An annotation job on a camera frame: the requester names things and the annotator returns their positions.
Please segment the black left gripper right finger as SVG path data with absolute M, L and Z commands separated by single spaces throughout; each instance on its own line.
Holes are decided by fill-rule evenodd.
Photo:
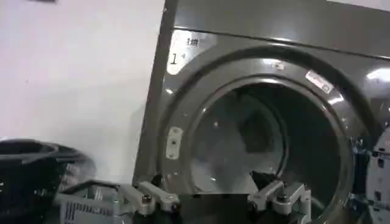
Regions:
M 271 210 L 290 218 L 289 223 L 311 223 L 311 189 L 299 181 L 286 183 L 271 173 L 249 173 L 257 190 L 247 196 L 247 210 L 252 216 Z

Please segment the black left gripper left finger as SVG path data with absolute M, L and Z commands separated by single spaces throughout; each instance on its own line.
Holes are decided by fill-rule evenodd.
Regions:
M 129 202 L 127 207 L 141 215 L 152 215 L 157 208 L 170 214 L 180 212 L 182 203 L 177 194 L 168 192 L 152 181 L 121 184 L 121 195 Z

